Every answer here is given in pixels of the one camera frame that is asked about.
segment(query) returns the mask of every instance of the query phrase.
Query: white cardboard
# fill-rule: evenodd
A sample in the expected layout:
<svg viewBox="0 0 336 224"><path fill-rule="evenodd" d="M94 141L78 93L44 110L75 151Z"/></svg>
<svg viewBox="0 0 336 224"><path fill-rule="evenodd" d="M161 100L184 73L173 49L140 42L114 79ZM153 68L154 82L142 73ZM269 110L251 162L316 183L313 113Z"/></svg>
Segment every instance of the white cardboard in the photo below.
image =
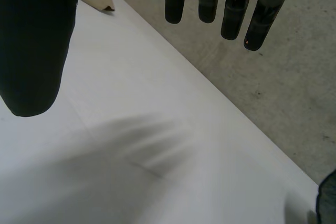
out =
<svg viewBox="0 0 336 224"><path fill-rule="evenodd" d="M0 103L0 223L306 223L317 185L130 6L114 2L112 15L78 3L48 112L16 118ZM74 158L152 115L182 132L192 160L182 174L114 162L117 148Z"/></svg>

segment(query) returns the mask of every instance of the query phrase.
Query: dark fabric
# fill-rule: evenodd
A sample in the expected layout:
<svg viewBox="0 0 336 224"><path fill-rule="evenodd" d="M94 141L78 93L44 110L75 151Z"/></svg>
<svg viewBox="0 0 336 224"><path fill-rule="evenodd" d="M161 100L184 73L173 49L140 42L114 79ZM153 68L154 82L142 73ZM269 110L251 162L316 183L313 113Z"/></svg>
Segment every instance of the dark fabric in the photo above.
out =
<svg viewBox="0 0 336 224"><path fill-rule="evenodd" d="M41 114L59 90L77 0L0 4L0 95L15 115Z"/></svg>
<svg viewBox="0 0 336 224"><path fill-rule="evenodd" d="M318 224L336 223L336 170L320 185L316 200Z"/></svg>

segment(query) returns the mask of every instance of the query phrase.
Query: concrete floor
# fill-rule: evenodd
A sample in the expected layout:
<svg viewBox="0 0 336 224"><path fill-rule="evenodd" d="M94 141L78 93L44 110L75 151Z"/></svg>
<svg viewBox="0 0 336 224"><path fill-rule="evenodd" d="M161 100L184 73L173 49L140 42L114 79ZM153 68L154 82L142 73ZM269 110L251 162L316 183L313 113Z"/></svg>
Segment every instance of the concrete floor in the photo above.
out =
<svg viewBox="0 0 336 224"><path fill-rule="evenodd" d="M125 0L245 113L315 182L336 168L336 1L286 0L263 47L243 46L257 0L235 41L186 0L182 21L164 19L164 0Z"/></svg>

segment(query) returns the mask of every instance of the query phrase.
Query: white sheet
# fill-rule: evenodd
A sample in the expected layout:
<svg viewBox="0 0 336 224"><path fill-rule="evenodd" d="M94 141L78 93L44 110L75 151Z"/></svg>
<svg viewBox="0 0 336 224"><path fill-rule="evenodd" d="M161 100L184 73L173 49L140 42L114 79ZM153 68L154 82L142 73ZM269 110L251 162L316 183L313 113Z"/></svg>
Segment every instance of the white sheet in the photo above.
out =
<svg viewBox="0 0 336 224"><path fill-rule="evenodd" d="M306 223L317 185L114 2L112 15L79 2L48 112L16 118L0 103L0 223ZM138 138L162 144L137 156Z"/></svg>

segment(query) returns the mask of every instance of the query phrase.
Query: gray floor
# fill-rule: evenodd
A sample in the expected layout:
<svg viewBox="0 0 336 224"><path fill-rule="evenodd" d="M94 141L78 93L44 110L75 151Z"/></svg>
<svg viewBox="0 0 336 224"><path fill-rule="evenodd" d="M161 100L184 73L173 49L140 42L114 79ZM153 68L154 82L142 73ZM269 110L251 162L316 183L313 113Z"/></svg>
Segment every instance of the gray floor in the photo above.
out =
<svg viewBox="0 0 336 224"><path fill-rule="evenodd" d="M212 24L186 0L177 25L165 21L164 0L125 1L315 182L336 168L335 0L287 0L257 52L243 46L257 0L235 41L220 36L225 0Z"/></svg>

